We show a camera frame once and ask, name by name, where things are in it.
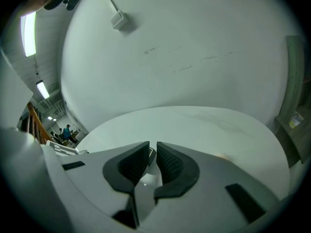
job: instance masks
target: black mesh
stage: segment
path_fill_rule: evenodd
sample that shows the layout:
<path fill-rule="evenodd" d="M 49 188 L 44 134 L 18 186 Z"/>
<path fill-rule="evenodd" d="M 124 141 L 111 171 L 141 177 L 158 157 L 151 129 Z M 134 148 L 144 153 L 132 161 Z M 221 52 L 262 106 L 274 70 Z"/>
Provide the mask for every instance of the black mesh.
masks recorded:
<path fill-rule="evenodd" d="M 163 184 L 176 179 L 184 169 L 184 164 L 178 157 L 159 146 L 157 147 L 156 163 L 161 170 Z"/>
<path fill-rule="evenodd" d="M 180 197 L 199 179 L 199 166 L 188 155 L 162 142 L 158 142 L 156 147 L 156 163 L 161 171 L 163 186 L 155 190 L 155 200 Z"/>
<path fill-rule="evenodd" d="M 118 164 L 119 172 L 137 185 L 149 162 L 149 152 L 145 148 L 121 160 Z"/>

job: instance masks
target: white wall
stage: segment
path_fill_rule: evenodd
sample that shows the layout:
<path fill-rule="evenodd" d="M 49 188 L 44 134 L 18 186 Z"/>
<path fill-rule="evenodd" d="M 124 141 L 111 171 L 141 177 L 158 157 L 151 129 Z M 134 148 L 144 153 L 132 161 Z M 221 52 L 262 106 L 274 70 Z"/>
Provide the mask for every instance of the white wall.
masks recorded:
<path fill-rule="evenodd" d="M 52 128 L 49 127 L 49 128 L 47 129 L 47 132 L 48 132 L 48 135 L 51 137 L 51 136 L 52 136 L 52 135 L 51 135 L 51 132 L 53 132 Z"/>
<path fill-rule="evenodd" d="M 113 30 L 106 0 L 81 0 L 62 53 L 62 94 L 88 131 L 131 111 L 229 108 L 270 125 L 287 80 L 280 0 L 113 0 L 130 25 Z"/>
<path fill-rule="evenodd" d="M 75 131 L 76 130 L 76 127 L 74 126 L 74 123 L 68 118 L 67 115 L 59 118 L 57 121 L 56 121 L 56 124 L 58 125 L 58 128 L 65 128 L 67 126 L 67 124 L 70 125 L 70 130 L 73 130 Z"/>
<path fill-rule="evenodd" d="M 73 111 L 68 108 L 67 106 L 65 106 L 65 111 L 66 111 L 66 115 L 68 116 L 68 118 L 70 119 L 71 122 L 74 122 L 73 126 L 76 126 L 78 131 L 82 131 L 84 133 L 89 133 L 86 128 L 81 124 L 81 122 L 75 120 L 76 115 L 73 113 Z"/>
<path fill-rule="evenodd" d="M 59 131 L 59 128 L 60 128 L 60 127 L 57 125 L 57 123 L 53 124 L 53 125 L 51 126 L 51 128 L 54 129 L 54 131 L 56 132 L 56 134 L 60 134 L 60 131 Z"/>
<path fill-rule="evenodd" d="M 55 123 L 55 121 L 48 120 L 47 118 L 45 118 L 45 120 L 43 121 L 42 125 L 45 128 L 45 130 L 48 130 L 48 128 L 51 127 L 54 123 Z"/>
<path fill-rule="evenodd" d="M 0 127 L 15 128 L 33 93 L 0 52 Z"/>

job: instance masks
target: person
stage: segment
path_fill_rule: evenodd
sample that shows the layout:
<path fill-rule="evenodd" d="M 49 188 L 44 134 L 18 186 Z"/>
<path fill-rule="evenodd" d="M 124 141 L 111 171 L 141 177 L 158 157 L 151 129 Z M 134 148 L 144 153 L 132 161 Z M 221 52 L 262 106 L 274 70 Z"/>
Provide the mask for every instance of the person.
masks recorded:
<path fill-rule="evenodd" d="M 62 141 L 59 139 L 58 135 L 57 135 L 57 134 L 54 134 L 53 131 L 51 131 L 51 136 L 52 136 L 52 139 L 54 139 L 58 144 L 63 145 L 63 143 L 62 143 Z"/>
<path fill-rule="evenodd" d="M 72 130 L 70 131 L 70 130 L 69 130 L 69 127 L 70 127 L 70 125 L 67 124 L 67 127 L 65 128 L 65 131 L 64 131 L 65 139 L 66 139 L 66 140 L 70 140 L 70 141 L 72 141 L 73 143 L 77 143 L 78 141 L 72 138 L 71 133 L 72 133 L 73 131 L 72 131 Z"/>

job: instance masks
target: ceiling light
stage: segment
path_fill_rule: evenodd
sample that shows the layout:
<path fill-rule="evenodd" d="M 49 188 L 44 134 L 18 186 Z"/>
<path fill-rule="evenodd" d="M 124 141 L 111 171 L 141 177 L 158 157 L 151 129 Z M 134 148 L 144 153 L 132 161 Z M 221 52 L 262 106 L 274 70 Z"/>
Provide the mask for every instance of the ceiling light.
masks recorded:
<path fill-rule="evenodd" d="M 38 89 L 39 89 L 39 91 L 41 92 L 41 94 L 42 94 L 42 96 L 44 97 L 44 99 L 47 99 L 48 97 L 50 97 L 50 96 L 49 96 L 49 93 L 48 93 L 48 91 L 46 90 L 46 88 L 45 88 L 44 83 L 43 83 L 42 80 L 40 80 L 39 82 L 37 82 L 35 85 L 38 87 Z"/>
<path fill-rule="evenodd" d="M 20 18 L 21 39 L 26 57 L 34 55 L 35 50 L 35 14 L 33 12 Z"/>

